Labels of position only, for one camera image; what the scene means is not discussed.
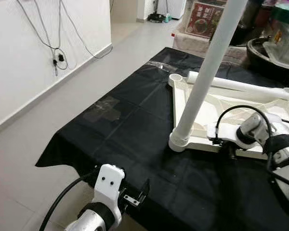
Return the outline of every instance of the white base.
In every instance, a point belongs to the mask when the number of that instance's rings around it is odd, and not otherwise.
[[[177,127],[193,84],[188,83],[187,78],[181,75],[172,74],[169,76],[169,85],[172,86],[173,92],[174,127]],[[268,96],[268,94],[255,93],[250,90],[248,92],[232,90],[230,86],[227,89],[211,86],[190,131],[189,139],[180,140],[174,137],[172,133],[169,139],[169,147],[176,152],[182,152],[185,149],[219,152],[220,146],[212,145],[212,142],[207,138],[207,125],[216,123],[219,115],[227,108],[240,104],[252,105],[263,112],[276,114],[289,120],[289,100],[274,97],[273,94]],[[236,109],[227,113],[222,123],[241,124],[253,113],[250,109]],[[236,154],[258,159],[267,158],[262,155],[262,147],[259,145],[247,151],[237,150]]]

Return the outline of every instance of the tiled floor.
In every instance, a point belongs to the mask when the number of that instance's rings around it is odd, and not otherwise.
[[[140,25],[108,56],[85,67],[0,133],[0,231],[39,229],[55,197],[77,177],[68,166],[34,167],[52,135],[165,46],[171,47],[170,34],[177,24]],[[47,230],[62,231],[91,198],[92,189],[77,185],[62,200]],[[144,229],[125,217],[118,230]]]

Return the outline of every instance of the table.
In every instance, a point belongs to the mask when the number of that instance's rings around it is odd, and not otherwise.
[[[80,175],[96,164],[123,167],[135,190],[150,179],[140,211],[128,214],[150,231],[289,231],[265,163],[168,147],[173,129],[170,73],[199,71],[203,59],[165,48],[108,94],[57,131],[36,163],[70,165]],[[240,67],[222,65],[217,77],[282,87]]]

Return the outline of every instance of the black tablecloth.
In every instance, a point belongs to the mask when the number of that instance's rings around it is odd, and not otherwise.
[[[128,213],[150,231],[289,231],[289,216],[268,182],[264,162],[169,149],[168,76],[187,76],[202,61],[165,48],[57,131],[36,166],[65,164],[83,175],[96,164],[110,163],[123,167],[126,182],[138,190],[149,178],[149,198],[140,211]],[[240,67],[222,65],[217,76],[282,87]]]

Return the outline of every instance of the white pipe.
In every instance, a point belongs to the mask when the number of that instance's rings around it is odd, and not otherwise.
[[[199,75],[198,72],[190,71],[188,74],[187,82],[195,83],[198,75]],[[242,82],[237,82],[237,81],[224,79],[224,78],[217,78],[217,77],[213,79],[211,86],[239,90],[239,91],[250,92],[250,93],[255,93],[255,94],[262,94],[262,95],[265,95],[266,97],[274,97],[274,98],[279,98],[283,100],[289,100],[289,93],[286,92],[282,88],[260,87],[260,86],[256,86],[256,85],[252,85],[248,83],[242,83]]]
[[[183,151],[188,143],[191,127],[227,51],[247,1],[227,1],[180,122],[170,135],[169,146],[175,151]]]

